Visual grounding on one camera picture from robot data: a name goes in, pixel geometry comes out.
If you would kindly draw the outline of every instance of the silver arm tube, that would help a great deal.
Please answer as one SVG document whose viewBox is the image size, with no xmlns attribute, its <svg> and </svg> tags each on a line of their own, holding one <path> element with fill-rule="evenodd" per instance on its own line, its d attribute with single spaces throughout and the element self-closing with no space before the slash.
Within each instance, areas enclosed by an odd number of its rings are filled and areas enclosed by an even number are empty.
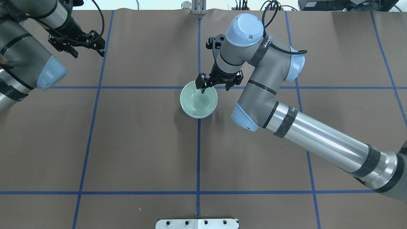
<svg viewBox="0 0 407 229">
<path fill-rule="evenodd" d="M 368 188 L 407 201 L 405 154 L 381 152 L 293 107 L 275 100 L 273 103 L 276 109 L 266 126 L 267 130 L 360 178 Z"/>
</svg>

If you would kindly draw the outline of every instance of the metal bracket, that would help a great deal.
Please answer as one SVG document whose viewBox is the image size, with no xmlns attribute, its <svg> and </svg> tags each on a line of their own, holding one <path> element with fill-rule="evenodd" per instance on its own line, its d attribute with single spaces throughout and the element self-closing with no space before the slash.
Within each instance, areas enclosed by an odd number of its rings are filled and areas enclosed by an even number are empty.
<svg viewBox="0 0 407 229">
<path fill-rule="evenodd" d="M 155 229 L 239 229 L 238 219 L 159 220 Z"/>
<path fill-rule="evenodd" d="M 192 0 L 192 14 L 206 14 L 206 0 Z"/>
</svg>

